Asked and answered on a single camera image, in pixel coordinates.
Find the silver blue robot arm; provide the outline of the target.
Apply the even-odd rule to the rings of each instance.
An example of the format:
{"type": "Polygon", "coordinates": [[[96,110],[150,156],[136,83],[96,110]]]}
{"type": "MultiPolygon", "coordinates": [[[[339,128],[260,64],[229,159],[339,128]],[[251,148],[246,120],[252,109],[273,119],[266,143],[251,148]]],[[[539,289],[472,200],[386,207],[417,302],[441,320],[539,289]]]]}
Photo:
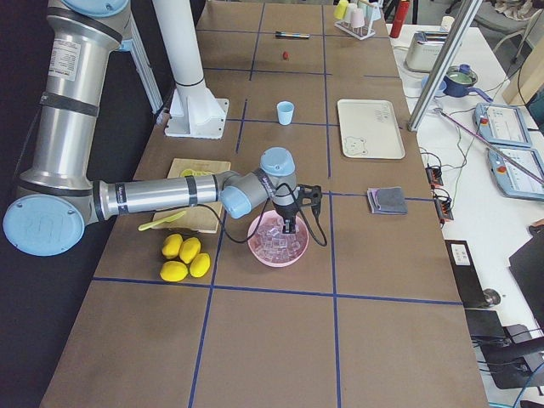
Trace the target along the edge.
{"type": "Polygon", "coordinates": [[[232,218],[271,201],[287,234],[301,206],[296,167],[281,147],[266,150],[257,169],[149,181],[107,183],[88,168],[105,153],[100,102],[113,52],[133,43],[133,57],[151,107],[161,93],[128,1],[51,1],[47,20],[54,42],[33,163],[18,178],[15,200],[3,216],[3,233],[21,252],[48,257],[72,249],[90,224],[132,213],[201,207],[218,202],[232,218]]]}

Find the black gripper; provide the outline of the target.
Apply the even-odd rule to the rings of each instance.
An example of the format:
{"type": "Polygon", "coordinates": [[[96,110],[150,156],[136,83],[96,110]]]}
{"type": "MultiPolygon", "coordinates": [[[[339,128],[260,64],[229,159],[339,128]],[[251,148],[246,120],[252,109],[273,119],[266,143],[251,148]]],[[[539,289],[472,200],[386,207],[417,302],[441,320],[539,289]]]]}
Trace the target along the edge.
{"type": "Polygon", "coordinates": [[[284,222],[282,232],[284,234],[297,233],[297,214],[300,211],[300,203],[298,200],[287,204],[274,202],[275,211],[284,222]]]}

